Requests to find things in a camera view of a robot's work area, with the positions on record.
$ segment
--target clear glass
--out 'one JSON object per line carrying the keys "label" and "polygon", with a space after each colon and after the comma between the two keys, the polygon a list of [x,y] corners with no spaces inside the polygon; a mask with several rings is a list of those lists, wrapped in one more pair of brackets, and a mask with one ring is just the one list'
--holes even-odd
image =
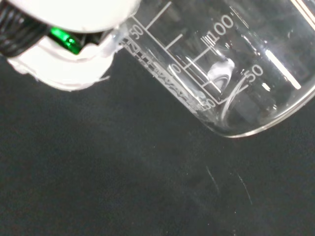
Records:
{"label": "clear glass", "polygon": [[211,130],[263,131],[314,96],[314,0],[142,0],[124,47]]}

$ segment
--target black surface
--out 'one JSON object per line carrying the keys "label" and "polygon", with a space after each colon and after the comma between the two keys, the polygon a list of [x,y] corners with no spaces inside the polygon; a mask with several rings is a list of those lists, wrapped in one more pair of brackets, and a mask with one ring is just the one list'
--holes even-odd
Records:
{"label": "black surface", "polygon": [[72,93],[1,59],[1,236],[315,235],[314,102],[230,140],[116,59]]}

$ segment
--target printed number 50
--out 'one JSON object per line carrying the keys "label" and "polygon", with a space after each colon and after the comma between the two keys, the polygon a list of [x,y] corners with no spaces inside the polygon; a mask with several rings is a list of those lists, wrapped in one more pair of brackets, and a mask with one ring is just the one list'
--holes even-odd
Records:
{"label": "printed number 50", "polygon": [[262,76],[264,73],[263,69],[259,65],[254,65],[252,71],[246,71],[244,77],[250,79],[249,82],[252,83],[256,80],[257,76]]}
{"label": "printed number 50", "polygon": [[139,39],[141,35],[143,35],[143,30],[138,25],[133,25],[129,30],[131,35],[135,36],[135,39]]}

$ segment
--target measurement marking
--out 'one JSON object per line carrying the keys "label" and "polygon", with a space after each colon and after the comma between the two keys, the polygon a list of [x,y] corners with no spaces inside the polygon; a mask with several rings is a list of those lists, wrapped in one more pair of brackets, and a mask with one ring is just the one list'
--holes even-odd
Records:
{"label": "measurement marking", "polygon": [[163,9],[153,18],[153,20],[151,20],[151,22],[148,24],[148,26],[145,28],[146,30],[148,30],[155,21],[157,21],[157,19],[168,9],[168,7],[172,4],[171,1],[168,2],[168,4],[163,7]]}
{"label": "measurement marking", "polygon": [[[165,47],[143,26],[143,24],[141,24],[137,18],[135,18],[134,16],[132,16],[132,19],[148,34],[148,36],[151,37],[151,39],[153,39],[153,41],[155,43],[157,43],[171,58],[172,60],[174,60],[176,62],[176,64],[184,71],[186,72],[186,74],[196,83],[201,87],[201,84],[185,69],[183,68],[183,66],[174,58],[174,56],[165,49]],[[218,101],[207,91],[207,90],[203,90],[206,94],[208,94],[214,102],[216,102],[218,104]]]}
{"label": "measurement marking", "polygon": [[167,45],[165,47],[165,49],[169,49],[170,47],[172,47],[174,45],[174,43],[176,43],[178,40],[180,40],[183,37],[183,34],[178,35],[172,42],[170,42],[169,45]]}
{"label": "measurement marking", "polygon": [[[212,48],[207,48],[205,51],[203,51],[199,56],[197,56],[194,60],[192,60],[193,63],[195,63],[196,61],[198,61],[200,58],[202,58],[202,56],[204,56],[208,51],[210,51]],[[186,65],[184,67],[184,69],[186,70],[188,67],[190,67],[192,65],[192,63],[190,62],[188,65]]]}
{"label": "measurement marking", "polygon": [[208,77],[208,75],[206,75],[193,61],[191,61],[189,58],[187,58],[190,62],[191,62],[191,64],[194,66],[194,67],[196,67],[196,69],[208,80],[207,81],[207,83],[209,82],[209,83],[211,83],[212,85],[213,85],[213,87],[215,87],[215,89],[216,90],[218,90],[219,91],[219,93],[221,93],[221,90],[218,88],[218,86],[215,84],[215,83],[213,83],[213,81],[210,81],[209,80],[209,77]]}

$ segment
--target green light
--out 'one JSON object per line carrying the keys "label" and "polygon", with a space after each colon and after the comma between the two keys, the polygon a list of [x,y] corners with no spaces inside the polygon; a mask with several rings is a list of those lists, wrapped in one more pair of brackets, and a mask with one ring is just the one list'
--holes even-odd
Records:
{"label": "green light", "polygon": [[80,43],[71,36],[71,34],[63,31],[62,29],[52,27],[50,34],[62,47],[66,48],[75,55],[78,55],[83,48]]}

